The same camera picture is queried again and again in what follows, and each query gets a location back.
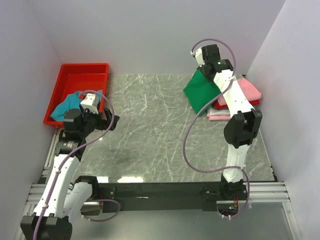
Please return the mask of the green t shirt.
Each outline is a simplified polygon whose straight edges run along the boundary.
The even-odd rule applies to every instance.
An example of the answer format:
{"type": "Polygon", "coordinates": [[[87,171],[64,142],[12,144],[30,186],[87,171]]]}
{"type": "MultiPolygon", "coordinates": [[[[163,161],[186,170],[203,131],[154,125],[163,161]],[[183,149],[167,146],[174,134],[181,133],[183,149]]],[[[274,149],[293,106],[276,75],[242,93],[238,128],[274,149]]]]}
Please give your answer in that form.
{"type": "Polygon", "coordinates": [[[200,70],[195,71],[183,92],[195,114],[198,114],[208,102],[221,93],[214,83],[207,81],[200,70]]]}

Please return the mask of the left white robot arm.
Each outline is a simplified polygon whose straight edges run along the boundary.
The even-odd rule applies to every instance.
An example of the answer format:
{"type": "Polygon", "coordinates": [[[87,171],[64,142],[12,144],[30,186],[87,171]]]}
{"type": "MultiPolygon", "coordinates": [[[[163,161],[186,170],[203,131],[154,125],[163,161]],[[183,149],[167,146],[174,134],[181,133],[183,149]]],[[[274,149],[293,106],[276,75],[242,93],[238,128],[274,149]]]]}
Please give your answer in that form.
{"type": "Polygon", "coordinates": [[[69,189],[88,142],[86,137],[94,130],[103,134],[115,129],[119,116],[113,108],[93,112],[79,107],[64,113],[63,132],[54,151],[51,174],[44,192],[31,215],[21,219],[20,228],[27,240],[69,240],[73,220],[84,203],[98,199],[100,188],[95,176],[79,177],[69,189]]]}

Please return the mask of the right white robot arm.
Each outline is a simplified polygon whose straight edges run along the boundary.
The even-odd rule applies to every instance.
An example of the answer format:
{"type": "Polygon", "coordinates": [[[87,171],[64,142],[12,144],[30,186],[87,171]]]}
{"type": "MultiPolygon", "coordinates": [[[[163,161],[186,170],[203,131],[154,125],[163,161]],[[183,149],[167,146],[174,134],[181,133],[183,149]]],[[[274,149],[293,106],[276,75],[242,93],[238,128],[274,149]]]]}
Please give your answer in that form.
{"type": "Polygon", "coordinates": [[[201,73],[223,93],[230,113],[230,120],[223,130],[228,143],[227,169],[221,175],[219,187],[221,197],[230,200],[246,193],[241,170],[245,165],[247,151],[257,137],[263,115],[250,104],[234,76],[231,62],[221,59],[216,44],[198,48],[195,59],[201,73]]]}

